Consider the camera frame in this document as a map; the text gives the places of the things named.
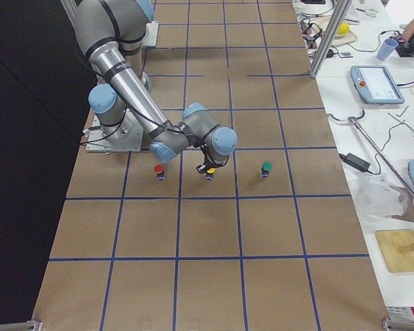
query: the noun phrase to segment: metal mounting plate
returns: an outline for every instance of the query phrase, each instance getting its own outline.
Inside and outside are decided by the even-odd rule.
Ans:
[[[89,153],[110,153],[110,152],[141,152],[141,145],[143,143],[144,129],[139,124],[135,116],[130,111],[127,111],[126,116],[132,119],[133,126],[125,133],[125,135],[113,142],[108,140],[101,140],[95,143],[86,145],[86,152]],[[99,120],[95,116],[92,126],[99,126]],[[98,140],[103,138],[100,130],[90,132],[88,141]]]

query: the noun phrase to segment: blue joint cap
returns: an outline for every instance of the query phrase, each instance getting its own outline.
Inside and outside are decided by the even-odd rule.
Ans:
[[[153,21],[155,13],[153,12],[152,3],[149,0],[137,0],[138,6],[141,7],[144,14],[146,14],[149,22]]]
[[[104,114],[115,104],[117,93],[109,84],[100,84],[90,91],[88,100],[95,114]]]
[[[175,153],[171,148],[156,141],[153,141],[150,144],[150,151],[159,162],[164,164],[170,162],[171,159],[177,156],[177,153]]]
[[[230,155],[237,145],[236,132],[223,126],[213,132],[212,142],[213,148],[220,155]]]
[[[188,106],[184,111],[182,112],[182,119],[186,119],[194,112],[199,112],[201,110],[207,110],[202,104],[199,102],[194,102],[190,106]]]

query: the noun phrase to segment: white table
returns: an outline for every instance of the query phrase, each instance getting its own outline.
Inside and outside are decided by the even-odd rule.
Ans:
[[[353,1],[355,7],[361,6],[358,4],[358,0]],[[352,45],[360,50],[374,50],[378,45],[377,35],[381,31],[399,30],[399,28],[388,17],[379,0],[365,0],[365,2],[366,4],[362,6],[379,10],[379,15],[373,18],[359,12],[361,23],[357,26],[351,26],[351,30],[358,37],[358,40]],[[309,13],[323,12],[326,7],[329,9],[331,4],[307,5],[303,11]],[[392,33],[383,34],[381,41],[391,35]],[[347,119],[349,116],[358,116],[361,109],[365,107],[366,116],[359,122],[380,147],[388,139],[388,129],[398,124],[388,113],[401,114],[405,107],[409,106],[400,119],[406,120],[406,123],[414,129],[414,84],[408,88],[401,88],[406,100],[405,104],[396,108],[375,109],[362,103],[349,74],[351,66],[354,65],[386,66],[396,83],[408,83],[414,80],[414,59],[400,58],[394,52],[382,62],[375,58],[375,52],[358,52],[349,46],[340,46],[338,49],[339,51],[351,52],[353,58],[340,59],[335,55],[333,58],[326,59],[316,78],[327,113],[332,113],[340,119]],[[361,133],[354,126],[341,126],[331,119],[329,122],[338,151],[342,154],[350,152],[363,158],[371,163],[370,169],[377,172],[377,164],[374,160],[375,151]],[[409,180],[406,167],[408,161],[414,159],[413,134],[406,126],[393,129],[391,134],[391,142],[386,146],[384,153]],[[380,157],[379,161],[382,165],[382,173],[388,175],[388,180],[395,185],[402,186]],[[345,163],[344,171],[351,193],[355,197],[361,189],[357,177],[359,172]],[[412,229],[414,231],[414,223],[372,215],[364,216],[362,215],[363,206],[357,203],[356,200],[355,207],[385,305],[388,307],[414,307],[414,272],[406,274],[390,273],[386,269],[382,253],[375,239],[375,232],[378,230]]]

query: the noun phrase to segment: aluminum frame post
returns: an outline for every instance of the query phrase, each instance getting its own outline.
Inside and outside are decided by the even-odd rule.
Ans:
[[[345,18],[346,12],[348,11],[348,7],[350,6],[350,4],[351,0],[339,0],[337,2],[333,14],[331,15],[330,21],[328,22],[328,25],[326,27],[324,37],[322,38],[322,42],[319,44],[313,62],[311,63],[311,78],[316,78],[317,73],[319,72],[319,69],[322,66],[322,63],[326,58],[328,50],[331,47],[331,43],[333,42],[333,39]]]

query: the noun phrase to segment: blue cup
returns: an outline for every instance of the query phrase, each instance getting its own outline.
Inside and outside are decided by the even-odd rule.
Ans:
[[[395,50],[398,44],[399,42],[395,39],[385,39],[377,52],[377,60],[385,61],[385,59]]]

